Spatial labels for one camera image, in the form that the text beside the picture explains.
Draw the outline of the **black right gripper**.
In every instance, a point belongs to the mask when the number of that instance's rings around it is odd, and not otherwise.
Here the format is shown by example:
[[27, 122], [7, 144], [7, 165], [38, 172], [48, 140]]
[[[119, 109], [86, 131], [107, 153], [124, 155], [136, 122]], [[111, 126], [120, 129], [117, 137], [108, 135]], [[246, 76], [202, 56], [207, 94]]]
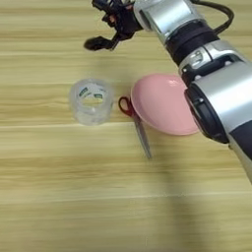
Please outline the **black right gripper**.
[[115, 29], [115, 35], [112, 39], [103, 36], [87, 39], [84, 48], [90, 51], [113, 50], [120, 40], [130, 39], [143, 29], [135, 17], [133, 0], [104, 0], [104, 3], [102, 20]]

